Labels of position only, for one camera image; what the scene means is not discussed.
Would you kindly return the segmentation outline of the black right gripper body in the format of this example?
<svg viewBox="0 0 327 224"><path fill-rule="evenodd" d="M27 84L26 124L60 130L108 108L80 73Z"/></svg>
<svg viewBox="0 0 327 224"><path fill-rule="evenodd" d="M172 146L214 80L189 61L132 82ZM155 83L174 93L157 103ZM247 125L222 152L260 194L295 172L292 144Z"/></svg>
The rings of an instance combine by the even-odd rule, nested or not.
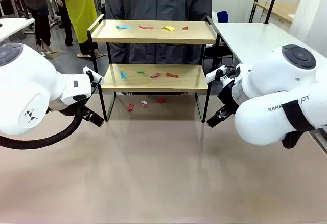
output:
<svg viewBox="0 0 327 224"><path fill-rule="evenodd" d="M235 113L239 107L232 96L233 86L234 80L230 81L228 84L224 84L222 91L218 94L218 98L224 104L219 109L221 113Z"/></svg>

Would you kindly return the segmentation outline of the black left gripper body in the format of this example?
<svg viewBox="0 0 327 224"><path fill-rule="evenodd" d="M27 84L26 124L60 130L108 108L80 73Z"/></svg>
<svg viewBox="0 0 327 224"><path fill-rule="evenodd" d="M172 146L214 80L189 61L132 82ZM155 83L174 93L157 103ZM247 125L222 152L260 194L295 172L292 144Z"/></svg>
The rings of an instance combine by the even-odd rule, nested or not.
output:
<svg viewBox="0 0 327 224"><path fill-rule="evenodd" d="M58 111L65 116L83 115L85 110L84 107L87 101L88 98L77 101L71 105L67 105L63 103L60 98L58 98L49 103L48 111Z"/></svg>

